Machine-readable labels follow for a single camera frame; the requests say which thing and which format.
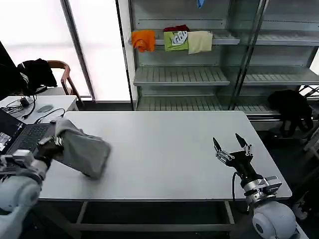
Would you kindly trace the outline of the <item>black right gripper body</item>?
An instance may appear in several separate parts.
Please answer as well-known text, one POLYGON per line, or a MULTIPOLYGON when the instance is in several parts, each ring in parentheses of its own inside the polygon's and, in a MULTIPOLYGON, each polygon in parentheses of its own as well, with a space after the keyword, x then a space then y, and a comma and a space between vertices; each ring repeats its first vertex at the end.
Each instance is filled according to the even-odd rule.
POLYGON ((229 167, 236 169, 241 179, 241 184, 248 184, 252 181, 262 179, 262 175, 257 174, 251 165, 253 156, 246 156, 245 151, 231 152, 234 158, 228 162, 229 167))

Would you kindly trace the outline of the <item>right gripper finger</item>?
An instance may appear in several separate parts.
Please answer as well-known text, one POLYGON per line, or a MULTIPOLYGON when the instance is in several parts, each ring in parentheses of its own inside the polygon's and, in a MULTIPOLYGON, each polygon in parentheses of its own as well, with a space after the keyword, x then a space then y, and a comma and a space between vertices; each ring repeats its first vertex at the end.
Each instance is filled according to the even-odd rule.
POLYGON ((241 137, 239 134, 235 134, 237 141, 239 142, 242 149, 245 151, 246 156, 252 156, 252 145, 248 144, 246 140, 241 137))
POLYGON ((218 141, 214 137, 212 138, 212 140, 214 144, 214 149, 216 151, 217 159, 221 161, 222 163, 224 163, 225 165, 228 162, 231 162, 234 159, 234 156, 226 152, 225 150, 223 150, 221 146, 219 145, 218 141))

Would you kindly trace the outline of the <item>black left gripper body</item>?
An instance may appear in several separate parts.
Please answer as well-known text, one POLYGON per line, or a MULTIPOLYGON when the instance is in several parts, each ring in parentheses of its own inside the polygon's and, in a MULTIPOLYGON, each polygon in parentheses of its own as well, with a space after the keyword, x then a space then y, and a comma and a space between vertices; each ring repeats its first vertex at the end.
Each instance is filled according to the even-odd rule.
POLYGON ((37 153, 34 155, 34 158, 44 162, 45 164, 50 164, 53 158, 61 154, 64 150, 64 147, 56 144, 44 144, 37 147, 37 153))

